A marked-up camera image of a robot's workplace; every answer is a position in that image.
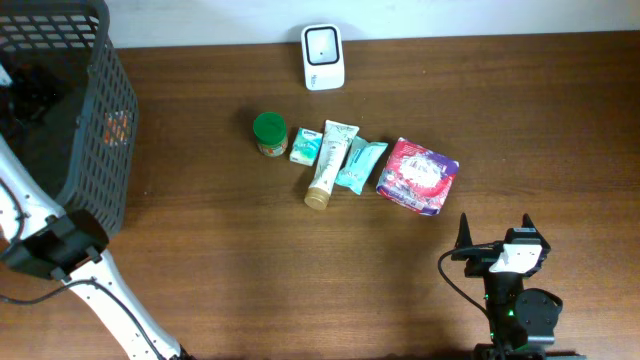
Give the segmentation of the green lid jar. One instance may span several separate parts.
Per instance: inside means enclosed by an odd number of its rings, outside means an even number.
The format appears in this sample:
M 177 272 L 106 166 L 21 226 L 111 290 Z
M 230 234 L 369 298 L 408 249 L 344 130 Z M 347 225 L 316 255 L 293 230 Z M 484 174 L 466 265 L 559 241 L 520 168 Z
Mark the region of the green lid jar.
M 275 112 L 256 117 L 253 132 L 259 151 L 268 157 L 283 155 L 288 145 L 288 129 L 284 118 Z

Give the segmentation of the orange Kleenex tissue pack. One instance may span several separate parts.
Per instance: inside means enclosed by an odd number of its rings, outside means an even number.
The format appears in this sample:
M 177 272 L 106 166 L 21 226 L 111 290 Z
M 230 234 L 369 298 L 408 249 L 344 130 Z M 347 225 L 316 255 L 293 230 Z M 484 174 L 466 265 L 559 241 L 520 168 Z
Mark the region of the orange Kleenex tissue pack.
M 128 110 L 104 114 L 103 142 L 109 146 L 126 145 L 131 137 L 132 115 Z

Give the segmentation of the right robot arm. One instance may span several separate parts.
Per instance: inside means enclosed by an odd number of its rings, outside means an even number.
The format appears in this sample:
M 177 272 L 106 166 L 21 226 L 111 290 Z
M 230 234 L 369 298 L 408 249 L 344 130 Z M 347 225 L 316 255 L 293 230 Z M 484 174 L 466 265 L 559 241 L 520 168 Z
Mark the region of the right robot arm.
M 576 352 L 549 352 L 555 343 L 554 329 L 563 310 L 557 295 L 539 288 L 525 288 L 524 281 L 537 273 L 551 246 L 525 214 L 522 224 L 506 231 L 505 238 L 475 244 L 465 214 L 460 216 L 454 248 L 442 260 L 465 263 L 467 278 L 484 283 L 484 305 L 480 305 L 450 279 L 445 282 L 478 308 L 489 323 L 491 342 L 478 344 L 471 359 L 582 359 Z

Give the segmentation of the red purple pad package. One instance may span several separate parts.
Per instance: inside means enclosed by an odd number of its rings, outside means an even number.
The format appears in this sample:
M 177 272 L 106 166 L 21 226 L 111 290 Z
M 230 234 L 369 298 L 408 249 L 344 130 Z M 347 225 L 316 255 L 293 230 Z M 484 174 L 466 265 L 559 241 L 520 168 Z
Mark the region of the red purple pad package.
M 440 213 L 459 162 L 400 137 L 383 168 L 376 192 L 420 215 Z

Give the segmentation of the white bamboo print tube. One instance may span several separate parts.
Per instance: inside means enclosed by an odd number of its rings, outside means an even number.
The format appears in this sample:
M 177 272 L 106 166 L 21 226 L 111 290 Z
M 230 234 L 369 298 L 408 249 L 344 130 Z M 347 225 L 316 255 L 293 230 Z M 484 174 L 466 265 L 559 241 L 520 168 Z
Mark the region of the white bamboo print tube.
M 325 210 L 329 204 L 336 177 L 349 147 L 359 132 L 355 125 L 325 121 L 314 177 L 307 189 L 304 203 L 314 210 Z

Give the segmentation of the teal wet wipes pack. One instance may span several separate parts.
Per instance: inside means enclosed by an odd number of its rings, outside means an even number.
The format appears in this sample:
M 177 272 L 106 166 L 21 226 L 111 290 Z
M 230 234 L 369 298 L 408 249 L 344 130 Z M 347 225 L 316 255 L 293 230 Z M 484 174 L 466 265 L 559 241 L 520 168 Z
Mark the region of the teal wet wipes pack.
M 368 142 L 356 136 L 351 144 L 344 167 L 339 171 L 335 184 L 349 188 L 360 195 L 373 168 L 387 149 L 385 142 Z

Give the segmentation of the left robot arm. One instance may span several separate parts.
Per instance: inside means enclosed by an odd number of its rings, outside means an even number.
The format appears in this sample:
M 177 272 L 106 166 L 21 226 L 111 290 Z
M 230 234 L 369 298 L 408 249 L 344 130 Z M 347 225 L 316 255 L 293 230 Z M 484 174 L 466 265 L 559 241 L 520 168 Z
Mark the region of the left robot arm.
M 187 359 L 120 275 L 109 238 L 86 209 L 63 208 L 32 178 L 9 141 L 1 142 L 1 227 L 9 245 L 1 261 L 12 271 L 62 282 L 96 314 L 131 359 Z

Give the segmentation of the teal Kleenex tissue pack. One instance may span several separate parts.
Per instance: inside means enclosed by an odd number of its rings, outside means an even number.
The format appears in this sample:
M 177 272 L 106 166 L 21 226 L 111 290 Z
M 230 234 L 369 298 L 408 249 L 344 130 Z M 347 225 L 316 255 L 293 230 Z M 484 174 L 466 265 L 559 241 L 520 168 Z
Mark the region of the teal Kleenex tissue pack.
M 313 130 L 300 128 L 291 147 L 291 162 L 313 166 L 319 154 L 323 134 Z

